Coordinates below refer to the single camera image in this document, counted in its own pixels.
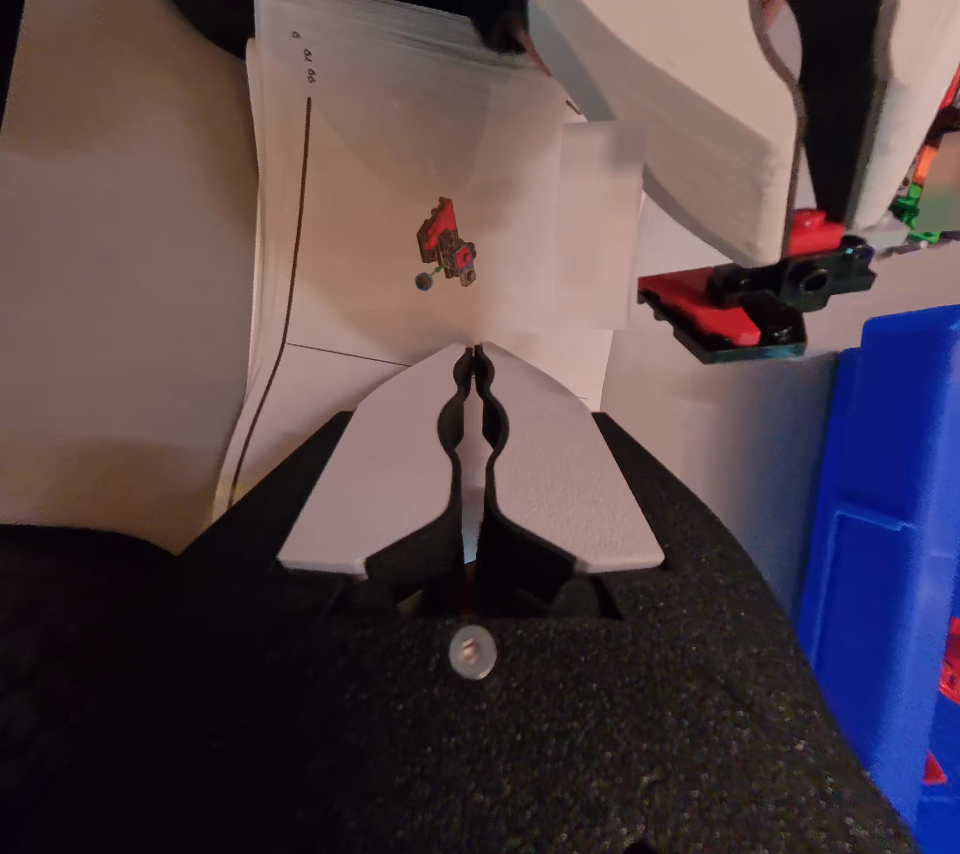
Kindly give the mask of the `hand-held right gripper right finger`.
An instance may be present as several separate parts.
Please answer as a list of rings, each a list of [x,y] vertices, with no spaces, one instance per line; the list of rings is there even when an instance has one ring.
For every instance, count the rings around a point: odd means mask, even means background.
[[[607,608],[601,576],[655,570],[666,555],[589,407],[540,368],[474,349],[483,402],[483,608]]]

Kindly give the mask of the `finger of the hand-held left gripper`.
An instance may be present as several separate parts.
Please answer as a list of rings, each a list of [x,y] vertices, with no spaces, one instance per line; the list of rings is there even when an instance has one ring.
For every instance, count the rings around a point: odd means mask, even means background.
[[[780,260],[798,167],[794,93],[749,0],[528,0],[534,46],[591,122],[646,132],[644,185],[747,267]]]
[[[786,0],[814,198],[850,232],[879,223],[958,68],[959,0]]]

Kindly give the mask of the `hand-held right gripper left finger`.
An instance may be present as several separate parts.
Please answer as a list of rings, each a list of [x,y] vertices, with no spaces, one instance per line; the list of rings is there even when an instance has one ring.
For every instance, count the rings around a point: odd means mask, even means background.
[[[464,406],[474,350],[452,344],[355,409],[279,552],[288,569],[371,581],[396,596],[463,578]]]

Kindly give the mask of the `red and black brick assembly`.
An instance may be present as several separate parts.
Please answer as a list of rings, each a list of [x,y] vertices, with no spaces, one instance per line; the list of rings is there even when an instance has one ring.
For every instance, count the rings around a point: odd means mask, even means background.
[[[834,296],[870,290],[875,249],[823,211],[794,214],[786,255],[776,263],[720,264],[640,277],[637,301],[670,324],[704,365],[790,359],[808,349],[805,316]]]

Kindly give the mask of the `white instruction booklet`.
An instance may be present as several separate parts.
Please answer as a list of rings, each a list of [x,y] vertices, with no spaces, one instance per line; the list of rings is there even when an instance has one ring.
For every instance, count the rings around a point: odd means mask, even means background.
[[[577,119],[554,80],[459,16],[254,6],[246,397],[212,517],[450,344],[498,344],[598,411],[634,298],[644,129]]]

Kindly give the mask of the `blue plastic bin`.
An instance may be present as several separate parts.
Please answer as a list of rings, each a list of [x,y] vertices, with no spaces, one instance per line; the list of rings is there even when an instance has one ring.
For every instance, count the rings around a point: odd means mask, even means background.
[[[798,638],[922,852],[959,851],[959,308],[838,358]]]

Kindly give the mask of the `person's black clothing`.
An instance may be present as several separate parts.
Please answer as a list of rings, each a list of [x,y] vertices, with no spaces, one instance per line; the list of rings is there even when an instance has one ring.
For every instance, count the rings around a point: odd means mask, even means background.
[[[2,852],[25,852],[174,553],[119,532],[2,524]]]

